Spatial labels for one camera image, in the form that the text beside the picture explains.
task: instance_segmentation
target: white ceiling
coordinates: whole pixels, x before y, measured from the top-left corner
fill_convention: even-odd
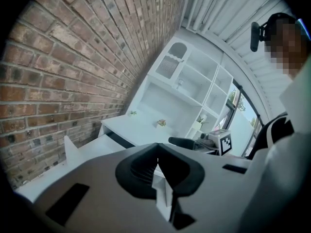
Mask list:
[[[291,80],[269,63],[262,42],[257,52],[250,50],[250,26],[253,21],[263,24],[277,12],[291,15],[283,0],[188,0],[182,24],[192,32],[209,35],[220,45],[226,45],[225,52],[235,56],[237,64],[247,70],[246,75],[272,117],[284,112],[278,97]]]

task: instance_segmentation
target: vent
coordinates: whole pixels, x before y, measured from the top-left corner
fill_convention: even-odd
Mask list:
[[[170,79],[175,72],[178,64],[178,60],[175,60],[169,56],[165,56],[155,72],[164,76],[165,78]]]

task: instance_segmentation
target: ceiling slats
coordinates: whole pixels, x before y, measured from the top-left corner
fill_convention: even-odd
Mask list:
[[[188,30],[218,36],[243,59],[274,116],[284,110],[278,96],[291,81],[265,58],[264,43],[259,43],[257,52],[250,50],[250,30],[253,21],[261,25],[277,12],[291,15],[283,0],[189,0],[185,13]]]

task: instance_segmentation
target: cabinet door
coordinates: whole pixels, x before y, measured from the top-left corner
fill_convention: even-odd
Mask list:
[[[149,74],[173,85],[191,52],[191,45],[173,37],[152,65]]]

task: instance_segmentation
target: brick wall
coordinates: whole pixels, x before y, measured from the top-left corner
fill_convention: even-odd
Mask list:
[[[97,137],[179,27],[183,0],[32,0],[0,65],[0,156],[13,187]]]

